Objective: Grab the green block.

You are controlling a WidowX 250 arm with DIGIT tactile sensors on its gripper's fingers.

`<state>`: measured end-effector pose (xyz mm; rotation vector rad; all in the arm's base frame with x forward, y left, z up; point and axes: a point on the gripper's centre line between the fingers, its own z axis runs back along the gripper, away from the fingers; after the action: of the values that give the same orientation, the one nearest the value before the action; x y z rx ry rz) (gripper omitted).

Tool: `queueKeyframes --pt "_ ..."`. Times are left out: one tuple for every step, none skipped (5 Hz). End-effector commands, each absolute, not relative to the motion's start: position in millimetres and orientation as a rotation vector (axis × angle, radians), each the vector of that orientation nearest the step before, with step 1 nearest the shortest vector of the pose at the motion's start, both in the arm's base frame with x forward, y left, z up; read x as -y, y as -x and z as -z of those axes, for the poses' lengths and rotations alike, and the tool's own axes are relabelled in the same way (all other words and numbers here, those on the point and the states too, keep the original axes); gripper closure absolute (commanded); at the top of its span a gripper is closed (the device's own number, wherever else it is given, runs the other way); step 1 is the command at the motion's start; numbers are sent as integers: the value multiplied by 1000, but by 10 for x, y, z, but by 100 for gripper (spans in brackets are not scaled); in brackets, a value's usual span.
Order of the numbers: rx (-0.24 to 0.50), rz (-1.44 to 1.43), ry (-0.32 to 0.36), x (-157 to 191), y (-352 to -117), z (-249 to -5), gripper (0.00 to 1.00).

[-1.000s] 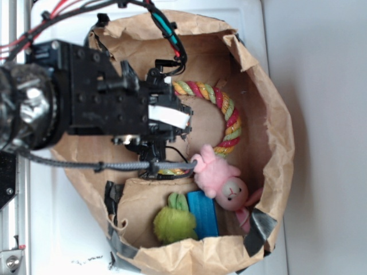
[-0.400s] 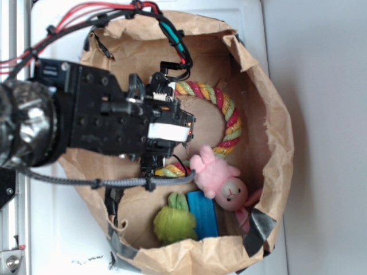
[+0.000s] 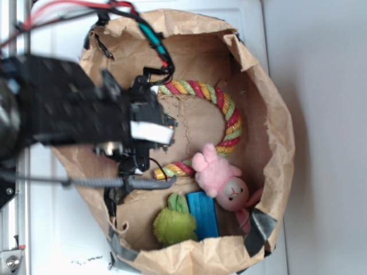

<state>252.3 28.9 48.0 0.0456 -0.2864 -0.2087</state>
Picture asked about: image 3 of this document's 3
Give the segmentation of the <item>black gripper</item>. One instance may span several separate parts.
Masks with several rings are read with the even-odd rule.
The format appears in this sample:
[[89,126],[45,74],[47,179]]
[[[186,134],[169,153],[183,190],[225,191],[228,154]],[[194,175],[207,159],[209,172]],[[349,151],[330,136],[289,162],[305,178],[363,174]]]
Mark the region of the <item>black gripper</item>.
[[[117,142],[132,138],[153,148],[174,143],[158,87],[137,76],[127,94],[107,71],[96,86],[70,61],[26,54],[1,61],[1,154],[16,155],[35,143],[46,146]],[[150,169],[147,143],[119,157],[119,175]]]

